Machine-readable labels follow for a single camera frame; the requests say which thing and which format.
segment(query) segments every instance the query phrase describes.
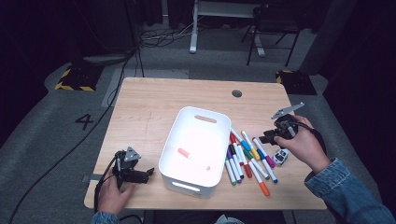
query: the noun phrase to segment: wooden tabletop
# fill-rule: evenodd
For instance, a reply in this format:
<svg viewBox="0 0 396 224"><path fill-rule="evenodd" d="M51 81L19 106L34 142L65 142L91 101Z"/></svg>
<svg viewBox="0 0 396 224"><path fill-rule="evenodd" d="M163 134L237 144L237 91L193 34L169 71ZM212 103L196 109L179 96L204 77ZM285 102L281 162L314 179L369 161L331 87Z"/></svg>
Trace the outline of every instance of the wooden tabletop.
<svg viewBox="0 0 396 224"><path fill-rule="evenodd" d="M233 96L240 91L241 97ZM159 160L166 138L177 117L185 106L194 106L227 115L232 127L245 130L249 137L263 136L264 131L275 128L271 118L275 112L290 101L282 85L276 83L138 78L123 80L111 121L94 174L102 174L114 154L132 147L141 159L135 169L155 172L147 184L136 186L133 196L126 204L134 209L219 209L219 210L288 210L325 209L324 202L314 196L304 185L310 168L289 155L274 173L278 183L266 180L271 195L265 197L254 178L246 178L242 184L232 186L226 169L209 199L195 198L169 190L159 171ZM278 146L263 145L272 156ZM94 188L92 180L85 197L85 205L93 208Z"/></svg>

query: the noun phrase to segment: sleeve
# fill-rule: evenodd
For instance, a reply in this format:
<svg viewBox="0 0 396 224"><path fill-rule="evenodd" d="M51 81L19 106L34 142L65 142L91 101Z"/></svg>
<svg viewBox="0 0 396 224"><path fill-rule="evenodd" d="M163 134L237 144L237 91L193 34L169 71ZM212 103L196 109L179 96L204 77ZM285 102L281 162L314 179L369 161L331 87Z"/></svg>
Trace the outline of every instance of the sleeve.
<svg viewBox="0 0 396 224"><path fill-rule="evenodd" d="M396 223L388 208L338 159L319 174L311 173L305 185L347 223Z"/></svg>
<svg viewBox="0 0 396 224"><path fill-rule="evenodd" d="M91 221L91 224L118 224L119 218L108 212L97 212Z"/></svg>

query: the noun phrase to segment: white container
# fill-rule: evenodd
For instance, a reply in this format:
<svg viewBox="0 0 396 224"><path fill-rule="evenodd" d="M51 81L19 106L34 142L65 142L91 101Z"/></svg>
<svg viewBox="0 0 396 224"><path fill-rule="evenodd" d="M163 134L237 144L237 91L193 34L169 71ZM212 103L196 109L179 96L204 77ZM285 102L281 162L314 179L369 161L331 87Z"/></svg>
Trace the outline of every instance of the white container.
<svg viewBox="0 0 396 224"><path fill-rule="evenodd" d="M231 130L220 113L182 108L168 135L159 169L168 189L209 198L220 182Z"/></svg>

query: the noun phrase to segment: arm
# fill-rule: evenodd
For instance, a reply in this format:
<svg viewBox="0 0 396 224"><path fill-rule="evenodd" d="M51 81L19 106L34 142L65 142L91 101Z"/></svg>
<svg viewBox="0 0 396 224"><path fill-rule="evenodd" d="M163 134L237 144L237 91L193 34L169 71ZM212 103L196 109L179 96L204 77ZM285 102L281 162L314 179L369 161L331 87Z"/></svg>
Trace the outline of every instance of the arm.
<svg viewBox="0 0 396 224"><path fill-rule="evenodd" d="M295 118L309 127L308 119ZM275 137L274 140L287 148L313 171L305 185L334 209L348 223L395 223L386 206L379 203L370 191L345 167L341 161L331 161L316 137L306 128L299 127L293 139Z"/></svg>
<svg viewBox="0 0 396 224"><path fill-rule="evenodd" d="M105 180L99 192L98 212L93 216L91 224L119 223L117 214L134 191L135 183L130 183L125 191L120 191L117 178L111 174L111 170L106 174Z"/></svg>

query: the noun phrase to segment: hand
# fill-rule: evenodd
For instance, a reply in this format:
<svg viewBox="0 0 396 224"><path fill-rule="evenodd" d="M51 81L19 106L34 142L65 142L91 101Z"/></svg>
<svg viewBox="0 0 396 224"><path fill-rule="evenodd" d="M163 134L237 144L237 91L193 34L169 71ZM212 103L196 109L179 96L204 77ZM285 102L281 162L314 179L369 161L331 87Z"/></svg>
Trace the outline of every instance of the hand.
<svg viewBox="0 0 396 224"><path fill-rule="evenodd" d="M308 119L300 116L294 117L298 122L314 128ZM287 148L297 159L305 162L315 174L332 163L324 153L318 139L304 127L299 126L297 134L290 140L279 136L276 136L274 140L278 145Z"/></svg>
<svg viewBox="0 0 396 224"><path fill-rule="evenodd" d="M125 191L121 192L117 187L117 178L112 176L111 169L107 172L105 179L99 192L98 212L117 215L132 195L135 183L129 183Z"/></svg>

